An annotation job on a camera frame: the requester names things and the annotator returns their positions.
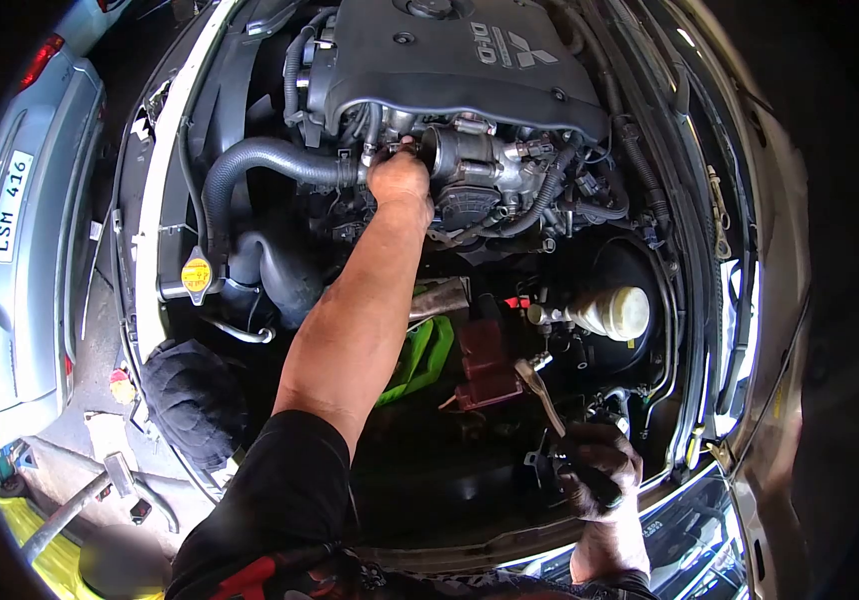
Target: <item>car taillight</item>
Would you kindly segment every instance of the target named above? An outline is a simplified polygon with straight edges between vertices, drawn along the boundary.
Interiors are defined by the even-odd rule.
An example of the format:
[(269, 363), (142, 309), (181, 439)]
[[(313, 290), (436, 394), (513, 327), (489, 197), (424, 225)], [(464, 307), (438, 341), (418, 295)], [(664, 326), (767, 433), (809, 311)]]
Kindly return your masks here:
[(19, 91), (26, 90), (40, 78), (40, 74), (43, 73), (43, 69), (47, 68), (47, 64), (50, 62), (50, 59), (56, 56), (56, 53), (63, 47), (64, 42), (65, 40), (62, 37), (53, 33), (46, 42), (42, 44), (42, 47), (39, 48), (39, 50), (36, 51), (36, 55), (33, 56), (33, 61), (29, 64), (29, 68), (26, 69), (26, 74), (19, 80)]

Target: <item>di-d logo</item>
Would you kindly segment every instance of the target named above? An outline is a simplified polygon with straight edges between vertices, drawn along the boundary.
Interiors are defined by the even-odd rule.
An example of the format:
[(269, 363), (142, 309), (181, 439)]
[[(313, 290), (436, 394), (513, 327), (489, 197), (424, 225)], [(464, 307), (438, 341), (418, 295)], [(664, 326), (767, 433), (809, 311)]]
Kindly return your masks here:
[[(472, 40), (476, 43), (476, 58), (481, 63), (495, 65), (499, 62), (508, 69), (515, 66), (507, 40), (503, 36), (503, 30), (475, 21), (470, 22), (470, 29), (472, 30)], [(520, 69), (536, 66), (537, 61), (543, 65), (552, 65), (558, 62), (556, 56), (546, 50), (532, 50), (530, 42), (513, 31), (508, 30), (506, 36), (509, 38), (509, 43), (519, 50), (516, 53), (516, 64), (519, 65)]]

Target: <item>engine cover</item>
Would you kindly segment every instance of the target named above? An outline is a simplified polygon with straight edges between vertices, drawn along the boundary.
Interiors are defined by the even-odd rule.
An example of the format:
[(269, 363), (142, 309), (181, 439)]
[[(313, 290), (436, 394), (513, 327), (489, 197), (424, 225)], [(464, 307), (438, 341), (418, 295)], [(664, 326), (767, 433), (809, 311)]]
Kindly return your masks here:
[[(586, 70), (531, 0), (344, 0), (335, 56), (314, 64), (327, 131), (372, 101), (415, 114), (481, 114), (500, 123), (605, 137)], [(317, 81), (311, 80), (313, 88)]]

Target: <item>engine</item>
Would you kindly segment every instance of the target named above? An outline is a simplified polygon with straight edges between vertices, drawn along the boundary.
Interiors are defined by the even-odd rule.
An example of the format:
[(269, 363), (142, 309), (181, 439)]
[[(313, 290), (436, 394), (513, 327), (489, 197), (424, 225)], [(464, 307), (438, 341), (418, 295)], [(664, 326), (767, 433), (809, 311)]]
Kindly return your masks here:
[[(225, 100), (231, 109), (218, 116), (194, 115), (195, 127), (210, 124), (201, 146), (216, 150), (197, 162), (208, 168), (191, 198), (201, 205), (192, 208), (196, 247), (189, 223), (162, 237), (183, 236), (172, 252), (183, 266), (176, 284), (178, 266), (160, 269), (159, 295), (180, 299), (166, 315), (189, 324), (183, 335), (216, 333), (211, 344), (240, 358), (262, 399), (268, 365), (282, 364), (290, 333), (377, 210), (366, 188), (377, 153), (414, 138), (435, 214), (387, 390), (409, 394), (425, 374), (426, 387), (412, 390), (421, 399), (386, 400), (359, 460), (369, 452), (382, 467), (388, 441), (394, 453), (412, 446), (400, 459), (407, 470), (441, 440), (459, 446), (452, 456), (460, 461), (477, 444), (517, 463), (519, 449), (534, 449), (527, 456), (542, 466), (526, 469), (535, 469), (550, 505), (559, 498), (547, 469), (548, 413), (520, 361), (546, 367), (541, 377), (561, 418), (615, 415), (641, 441), (652, 406), (674, 390), (681, 342), (669, 261), (657, 251), (672, 245), (669, 211), (645, 140), (613, 78), (598, 82), (601, 107), (588, 72), (611, 69), (601, 66), (588, 25), (577, 43), (579, 18), (560, 27), (568, 5), (545, 4), (559, 10), (532, 0), (303, 6), (252, 52), (245, 98)], [(238, 119), (232, 135), (218, 118)], [(180, 200), (166, 212), (189, 215)], [(249, 344), (240, 349), (225, 333)], [(653, 456), (668, 454), (654, 445)]]
[[(572, 233), (575, 210), (546, 209), (546, 201), (537, 204), (539, 214), (528, 210), (559, 151), (578, 140), (570, 160), (577, 152), (582, 159), (607, 135), (608, 117), (542, 6), (348, 0), (324, 15), (303, 30), (302, 52), (292, 54), (305, 95), (287, 107), (285, 119), (307, 147), (346, 157), (355, 152), (362, 182), (379, 147), (392, 149), (405, 135), (420, 140), (437, 209), (433, 237), (446, 247), (479, 234), (509, 237), (507, 231), (537, 221)], [(562, 181), (550, 188), (554, 196), (564, 190)], [(352, 242), (372, 208), (372, 200), (346, 196), (327, 207), (336, 222), (319, 225), (333, 239)]]

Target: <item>green object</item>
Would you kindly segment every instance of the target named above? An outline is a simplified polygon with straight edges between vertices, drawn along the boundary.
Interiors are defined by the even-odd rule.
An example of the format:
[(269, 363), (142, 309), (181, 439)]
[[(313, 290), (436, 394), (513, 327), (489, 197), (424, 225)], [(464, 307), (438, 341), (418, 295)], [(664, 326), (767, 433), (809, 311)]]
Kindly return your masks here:
[(453, 326), (447, 317), (433, 317), (406, 333), (399, 366), (375, 405), (383, 406), (434, 383), (452, 347)]

